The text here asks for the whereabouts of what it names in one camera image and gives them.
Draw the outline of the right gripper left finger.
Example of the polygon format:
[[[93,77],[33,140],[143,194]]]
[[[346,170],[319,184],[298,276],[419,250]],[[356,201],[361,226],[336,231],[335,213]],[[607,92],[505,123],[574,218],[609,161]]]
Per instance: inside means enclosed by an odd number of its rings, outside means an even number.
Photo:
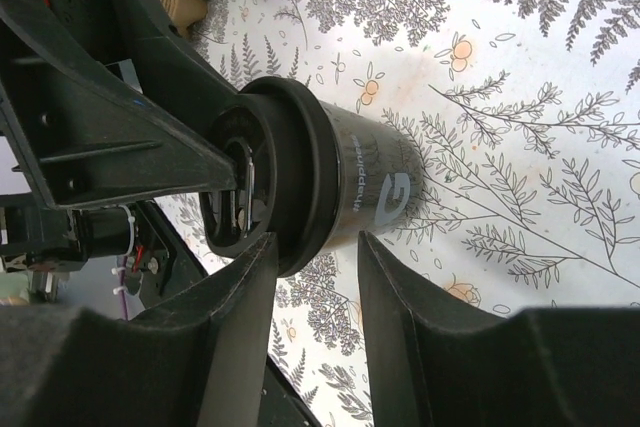
[[[1,310],[5,426],[253,426],[278,275],[264,234],[130,321],[86,308]]]

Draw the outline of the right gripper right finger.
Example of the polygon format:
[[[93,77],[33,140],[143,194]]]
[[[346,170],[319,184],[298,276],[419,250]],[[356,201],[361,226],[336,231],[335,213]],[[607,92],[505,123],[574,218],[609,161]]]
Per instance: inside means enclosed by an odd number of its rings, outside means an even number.
[[[376,425],[638,424],[637,309],[499,317],[408,268],[367,232],[358,282]]]

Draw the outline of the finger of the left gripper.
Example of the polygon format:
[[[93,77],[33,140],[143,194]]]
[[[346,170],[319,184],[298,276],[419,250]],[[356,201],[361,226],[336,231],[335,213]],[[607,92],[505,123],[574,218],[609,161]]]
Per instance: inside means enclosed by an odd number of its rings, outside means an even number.
[[[120,82],[116,104],[129,111],[226,112],[247,109],[238,92],[180,36],[160,0],[111,0],[125,51],[143,91]]]
[[[232,97],[153,17],[118,19],[97,58],[42,0],[1,0],[1,130],[52,209],[232,189],[207,133]]]

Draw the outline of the black coffee cup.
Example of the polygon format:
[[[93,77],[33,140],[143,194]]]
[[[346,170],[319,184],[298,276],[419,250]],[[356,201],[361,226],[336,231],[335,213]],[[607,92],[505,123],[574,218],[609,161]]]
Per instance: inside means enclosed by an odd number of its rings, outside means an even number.
[[[349,245],[358,233],[385,234],[421,205],[422,161],[395,128],[346,109],[323,105],[336,141],[338,202],[323,249]]]

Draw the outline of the black coffee cup lid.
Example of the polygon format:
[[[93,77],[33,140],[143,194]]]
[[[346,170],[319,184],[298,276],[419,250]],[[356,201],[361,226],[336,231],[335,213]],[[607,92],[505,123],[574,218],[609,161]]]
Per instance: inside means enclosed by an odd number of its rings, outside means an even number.
[[[236,258],[263,233],[278,241],[290,277],[320,252],[336,219],[337,141],[320,101],[301,82],[247,84],[206,133],[233,163],[236,187],[199,195],[207,244]]]

